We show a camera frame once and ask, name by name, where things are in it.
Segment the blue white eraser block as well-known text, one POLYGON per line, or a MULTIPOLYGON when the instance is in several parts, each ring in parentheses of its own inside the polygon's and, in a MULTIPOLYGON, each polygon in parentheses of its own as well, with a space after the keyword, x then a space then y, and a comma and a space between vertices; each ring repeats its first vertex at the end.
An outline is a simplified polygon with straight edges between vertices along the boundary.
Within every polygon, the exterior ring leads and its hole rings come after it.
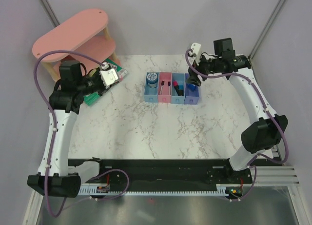
POLYGON ((193 85, 193 84, 188 84, 188 89, 192 92, 194 92, 196 90, 197 86, 193 85))

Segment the pink black highlighter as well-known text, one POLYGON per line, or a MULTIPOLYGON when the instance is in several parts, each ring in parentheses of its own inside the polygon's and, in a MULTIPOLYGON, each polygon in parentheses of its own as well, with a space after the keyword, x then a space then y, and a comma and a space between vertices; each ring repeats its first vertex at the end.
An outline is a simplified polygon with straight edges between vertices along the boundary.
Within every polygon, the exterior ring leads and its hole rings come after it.
POLYGON ((177 81, 173 81, 173 88, 175 89, 178 96, 180 96, 179 85, 177 81))

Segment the white blue pen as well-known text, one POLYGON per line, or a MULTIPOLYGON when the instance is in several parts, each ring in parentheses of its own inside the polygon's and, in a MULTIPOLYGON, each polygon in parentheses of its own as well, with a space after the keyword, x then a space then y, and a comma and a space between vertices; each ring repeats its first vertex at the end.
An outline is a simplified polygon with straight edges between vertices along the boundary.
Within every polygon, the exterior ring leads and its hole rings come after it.
POLYGON ((161 81, 161 86, 160 86, 159 95, 162 95, 162 90, 163 90, 164 83, 165 83, 165 81, 162 80, 162 81, 161 81))

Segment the blue tape roll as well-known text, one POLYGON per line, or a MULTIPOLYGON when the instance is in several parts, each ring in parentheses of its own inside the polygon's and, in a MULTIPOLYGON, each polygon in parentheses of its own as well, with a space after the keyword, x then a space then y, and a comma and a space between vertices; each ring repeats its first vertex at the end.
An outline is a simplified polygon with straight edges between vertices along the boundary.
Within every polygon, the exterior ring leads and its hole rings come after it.
POLYGON ((146 75, 146 83, 149 88, 157 88, 158 74, 155 72, 149 72, 146 75))

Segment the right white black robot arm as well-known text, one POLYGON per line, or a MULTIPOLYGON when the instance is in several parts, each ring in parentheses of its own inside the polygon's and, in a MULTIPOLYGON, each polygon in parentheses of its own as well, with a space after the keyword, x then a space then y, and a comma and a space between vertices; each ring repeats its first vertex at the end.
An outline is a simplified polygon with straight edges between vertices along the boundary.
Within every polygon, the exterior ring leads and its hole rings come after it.
POLYGON ((201 86, 207 79, 225 77, 241 98, 250 126, 241 134, 241 147, 229 158, 223 177, 229 183, 241 177, 241 170, 250 167, 258 157, 283 164, 288 160, 289 147, 285 137, 288 119, 278 115, 261 91, 245 55, 237 55, 231 38, 214 41, 214 54, 202 52, 201 44, 191 43, 185 53, 189 78, 187 83, 201 86))

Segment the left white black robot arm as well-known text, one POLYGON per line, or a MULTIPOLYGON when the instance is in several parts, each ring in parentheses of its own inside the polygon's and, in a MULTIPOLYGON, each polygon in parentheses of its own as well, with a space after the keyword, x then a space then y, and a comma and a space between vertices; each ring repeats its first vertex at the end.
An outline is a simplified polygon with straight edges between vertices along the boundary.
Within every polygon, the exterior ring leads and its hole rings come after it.
POLYGON ((68 166, 70 140, 84 96, 107 91, 115 71, 108 63, 87 71, 78 61, 63 61, 60 79, 48 99, 49 130, 40 166, 35 175, 28 176, 27 184, 43 196, 74 198, 81 184, 92 178, 101 183, 107 177, 105 168, 96 162, 83 163, 72 169, 68 166))

